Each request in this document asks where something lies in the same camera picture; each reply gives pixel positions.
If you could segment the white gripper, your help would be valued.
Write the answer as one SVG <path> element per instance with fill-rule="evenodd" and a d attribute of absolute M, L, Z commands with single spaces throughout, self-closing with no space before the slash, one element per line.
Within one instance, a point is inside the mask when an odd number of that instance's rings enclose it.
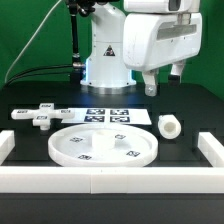
<path fill-rule="evenodd" d="M 179 24 L 177 14 L 132 13 L 124 24 L 123 60 L 127 68 L 144 71 L 145 94 L 154 97 L 158 86 L 157 68 L 173 63 L 168 80 L 180 82 L 184 59 L 199 53 L 201 36 L 200 13 L 193 13 L 189 24 Z"/>

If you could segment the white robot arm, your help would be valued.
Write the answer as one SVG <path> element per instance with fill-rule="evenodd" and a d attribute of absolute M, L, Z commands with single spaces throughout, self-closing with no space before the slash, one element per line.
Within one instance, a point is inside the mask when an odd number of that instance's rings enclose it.
<path fill-rule="evenodd" d="M 92 52 L 81 84 L 119 94 L 142 73 L 145 94 L 157 94 L 157 74 L 169 65 L 171 84 L 181 82 L 186 60 L 199 53 L 200 0 L 81 0 L 92 20 Z"/>

